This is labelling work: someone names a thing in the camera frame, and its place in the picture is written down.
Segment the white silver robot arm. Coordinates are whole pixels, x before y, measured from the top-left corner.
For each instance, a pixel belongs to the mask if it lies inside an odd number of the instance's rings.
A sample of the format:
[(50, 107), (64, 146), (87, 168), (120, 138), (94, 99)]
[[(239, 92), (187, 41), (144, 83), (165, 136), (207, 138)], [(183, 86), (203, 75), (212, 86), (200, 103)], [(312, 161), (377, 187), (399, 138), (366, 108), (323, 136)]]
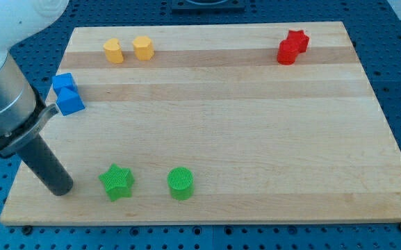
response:
[(0, 0), (0, 137), (33, 113), (36, 97), (10, 49), (53, 24), (68, 0)]

